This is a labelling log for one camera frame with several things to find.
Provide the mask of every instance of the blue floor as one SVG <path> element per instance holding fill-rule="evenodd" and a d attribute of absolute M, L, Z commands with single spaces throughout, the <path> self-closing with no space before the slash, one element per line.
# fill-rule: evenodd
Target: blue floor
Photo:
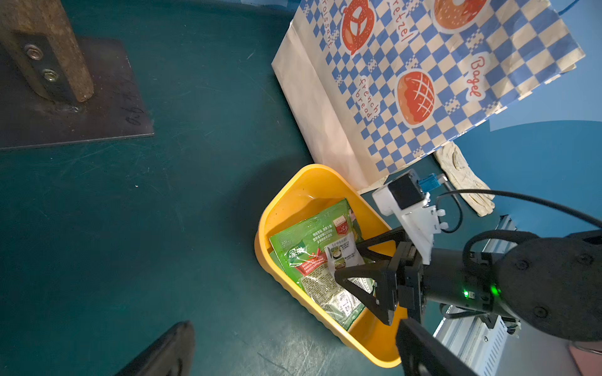
<path fill-rule="evenodd" d="M 186 319 L 193 375 L 402 375 L 345 347 L 255 259 L 262 210 L 312 162 L 270 66 L 292 14 L 64 7 L 77 34 L 124 42 L 156 136 L 0 155 L 0 375 L 113 375 Z M 465 212 L 437 246 L 497 224 Z M 426 327 L 439 319 L 430 305 Z"/>

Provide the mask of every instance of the green packaging bag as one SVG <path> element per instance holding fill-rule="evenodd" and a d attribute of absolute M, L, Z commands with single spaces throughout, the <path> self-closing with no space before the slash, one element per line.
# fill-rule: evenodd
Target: green packaging bag
<path fill-rule="evenodd" d="M 270 238 L 279 267 L 345 330 L 364 305 L 336 283 L 334 273 L 364 264 L 355 247 L 361 241 L 359 224 L 346 199 Z M 372 293 L 372 279 L 350 280 Z"/>

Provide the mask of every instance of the checkered paper bag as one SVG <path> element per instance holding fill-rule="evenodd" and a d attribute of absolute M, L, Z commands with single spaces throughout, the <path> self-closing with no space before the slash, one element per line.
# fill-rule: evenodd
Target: checkered paper bag
<path fill-rule="evenodd" d="M 314 160 L 362 191 L 584 56 L 548 0 L 302 0 L 272 66 Z"/>

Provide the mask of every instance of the yellow plastic basket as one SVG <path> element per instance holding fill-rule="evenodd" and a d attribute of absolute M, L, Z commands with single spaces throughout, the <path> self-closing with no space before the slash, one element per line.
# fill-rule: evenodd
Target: yellow plastic basket
<path fill-rule="evenodd" d="M 408 316 L 406 309 L 397 308 L 392 326 L 383 324 L 372 312 L 364 309 L 349 331 L 346 331 L 280 270 L 270 257 L 270 252 L 273 251 L 270 244 L 272 235 L 318 214 L 342 199 L 349 201 L 364 239 L 390 230 L 386 222 L 338 173 L 329 167 L 313 164 L 303 167 L 293 176 L 265 209 L 255 237 L 255 254 L 265 271 L 344 344 L 358 350 L 374 364 L 392 368 L 401 362 L 395 336 L 399 320 Z M 374 251 L 392 256 L 395 252 L 394 242 L 374 248 Z"/>

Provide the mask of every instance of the wooden post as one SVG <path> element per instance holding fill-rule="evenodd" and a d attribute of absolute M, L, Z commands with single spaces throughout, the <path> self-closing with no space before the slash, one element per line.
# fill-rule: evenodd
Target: wooden post
<path fill-rule="evenodd" d="M 94 93 L 60 0 L 1 0 L 0 43 L 41 97 L 83 102 Z"/>

